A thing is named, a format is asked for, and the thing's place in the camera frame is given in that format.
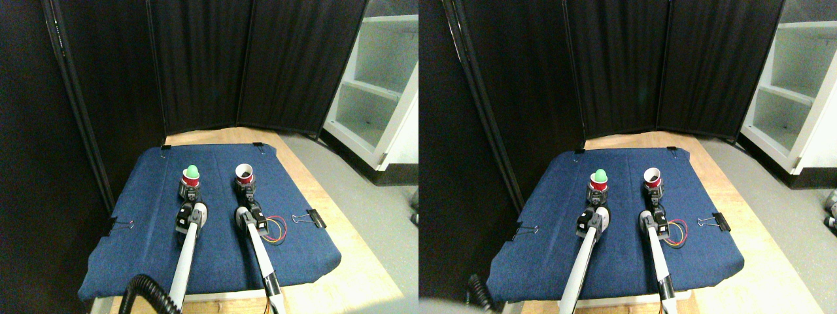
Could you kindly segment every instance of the wooden table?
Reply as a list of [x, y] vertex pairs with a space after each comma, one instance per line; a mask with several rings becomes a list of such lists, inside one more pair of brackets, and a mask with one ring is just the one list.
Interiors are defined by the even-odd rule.
[[[276, 148], [276, 156], [302, 195], [328, 223], [326, 231], [342, 254], [339, 266], [316, 282], [282, 287], [288, 313], [340, 313], [402, 298], [403, 294], [366, 242], [275, 132], [234, 127], [216, 131], [191, 131], [166, 139], [166, 145], [172, 146], [251, 142], [263, 142]], [[97, 299], [91, 312], [117, 313], [121, 300], [121, 296]], [[266, 302], [264, 290], [192, 295], [186, 296], [183, 312], [263, 313]], [[155, 312], [145, 300], [137, 297], [133, 313]]]
[[[808, 288], [741, 194], [693, 137], [655, 131], [587, 141], [585, 149], [676, 146], [691, 153], [691, 166], [732, 228], [744, 269], [718, 286], [695, 289], [679, 301], [679, 313], [822, 313]], [[576, 313], [657, 313], [659, 303], [578, 309]], [[526, 301], [523, 313], [558, 313], [556, 301]]]

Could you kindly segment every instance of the black curtain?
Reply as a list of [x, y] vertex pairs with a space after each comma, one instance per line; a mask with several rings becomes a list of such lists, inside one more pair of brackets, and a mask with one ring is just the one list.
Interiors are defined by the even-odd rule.
[[587, 138], [656, 127], [668, 3], [567, 1]]
[[366, 0], [254, 3], [239, 124], [317, 134]]
[[118, 197], [136, 159], [162, 144], [162, 107], [146, 4], [55, 2], [64, 53], [71, 60], [106, 178]]
[[0, 2], [0, 312], [84, 312], [108, 216], [39, 2]]
[[251, 4], [151, 2], [166, 134], [235, 125]]
[[465, 298], [469, 274], [485, 276], [517, 217], [438, 0], [421, 1], [422, 171], [418, 295]]
[[564, 11], [552, 0], [457, 7], [481, 104], [525, 202], [555, 156], [584, 145]]
[[658, 127], [735, 138], [783, 0], [671, 2]]

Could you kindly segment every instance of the black binder clip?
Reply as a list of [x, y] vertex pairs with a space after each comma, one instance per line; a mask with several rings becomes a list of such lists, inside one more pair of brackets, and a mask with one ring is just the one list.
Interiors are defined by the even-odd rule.
[[677, 159], [677, 147], [669, 146], [666, 147], [666, 149], [668, 149], [669, 152], [671, 152], [671, 156], [674, 156], [675, 159]]
[[[704, 221], [707, 221], [707, 220], [713, 220], [713, 219], [715, 220], [715, 222], [716, 222], [717, 224], [706, 224], [706, 223], [703, 223]], [[727, 219], [725, 219], [725, 218], [724, 218], [724, 214], [721, 214], [721, 213], [713, 213], [713, 214], [712, 214], [712, 218], [707, 218], [707, 219], [698, 219], [698, 220], [697, 220], [697, 225], [698, 225], [699, 227], [703, 227], [703, 226], [717, 226], [718, 228], [721, 228], [721, 231], [729, 231], [729, 230], [731, 230], [731, 229], [730, 229], [730, 225], [729, 225], [729, 224], [727, 224]]]
[[515, 238], [517, 238], [517, 236], [518, 236], [518, 235], [522, 235], [522, 234], [537, 234], [537, 232], [538, 232], [539, 230], [541, 230], [541, 227], [538, 227], [538, 226], [534, 226], [534, 227], [524, 227], [524, 226], [523, 226], [523, 223], [522, 223], [522, 222], [520, 222], [520, 221], [518, 221], [518, 222], [517, 222], [517, 230], [515, 230], [515, 235], [512, 235], [512, 236], [511, 236], [511, 239], [510, 239], [509, 241], [514, 241], [514, 240], [515, 240]]
[[259, 152], [264, 155], [264, 143], [263, 142], [253, 142], [253, 146], [259, 148]]
[[172, 149], [172, 146], [171, 146], [171, 145], [163, 145], [163, 146], [161, 146], [161, 147], [160, 147], [160, 157], [165, 158], [165, 157], [166, 157], [166, 155], [168, 154], [168, 150], [169, 150], [169, 149]]
[[[291, 220], [294, 220], [294, 224], [312, 223], [317, 228], [323, 228], [324, 229], [326, 227], [326, 222], [322, 220], [322, 217], [320, 217], [320, 214], [316, 212], [316, 209], [307, 209], [306, 212], [308, 212], [308, 214], [304, 214], [302, 216], [291, 215], [290, 218], [291, 218]], [[305, 216], [311, 217], [311, 220], [297, 220], [297, 219], [303, 218]]]
[[[113, 232], [114, 230], [134, 229], [134, 221], [133, 220], [129, 221], [129, 222], [124, 222], [124, 221], [116, 221], [116, 219], [117, 219], [117, 217], [110, 217], [108, 219], [108, 223], [110, 225], [110, 228], [107, 229], [107, 234], [103, 234], [102, 236], [105, 236], [105, 237], [110, 236], [110, 233]], [[124, 224], [124, 226], [114, 228], [118, 224]]]

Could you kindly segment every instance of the white cabinet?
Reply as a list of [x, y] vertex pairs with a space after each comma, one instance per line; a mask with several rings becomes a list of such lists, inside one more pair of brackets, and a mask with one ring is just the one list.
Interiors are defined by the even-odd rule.
[[742, 134], [788, 174], [837, 167], [835, 52], [837, 21], [778, 25]]
[[375, 171], [419, 162], [419, 16], [364, 18], [323, 126]]

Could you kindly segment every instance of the yellow wire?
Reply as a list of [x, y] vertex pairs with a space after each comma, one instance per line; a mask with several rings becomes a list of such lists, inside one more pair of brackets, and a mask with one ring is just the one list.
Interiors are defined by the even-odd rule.
[[[276, 227], [278, 227], [278, 228], [279, 228], [279, 236], [278, 236], [278, 237], [276, 237], [276, 239], [282, 238], [282, 234], [283, 234], [283, 232], [282, 232], [282, 226], [280, 226], [280, 225], [279, 225], [279, 223], [278, 223], [278, 222], [276, 222], [276, 220], [273, 220], [273, 219], [267, 219], [267, 220], [268, 220], [268, 221], [272, 221], [274, 224], [276, 224]], [[262, 239], [264, 239], [265, 241], [268, 241], [268, 242], [270, 242], [270, 243], [276, 243], [276, 242], [279, 242], [278, 240], [276, 240], [276, 241], [271, 241], [271, 240], [269, 240], [269, 239], [266, 239], [264, 236], [262, 237]]]
[[[683, 227], [680, 227], [680, 225], [679, 225], [679, 224], [674, 224], [674, 223], [672, 223], [672, 222], [669, 222], [668, 224], [673, 224], [673, 225], [677, 226], [677, 229], [680, 229], [680, 241], [682, 241], [682, 240], [683, 240], [683, 237], [685, 237], [685, 236], [686, 236], [686, 234], [684, 234], [684, 233], [683, 233]], [[670, 241], [670, 240], [668, 240], [668, 239], [663, 239], [663, 240], [664, 240], [666, 243], [670, 244], [670, 245], [676, 245], [674, 242], [672, 242], [672, 241]]]

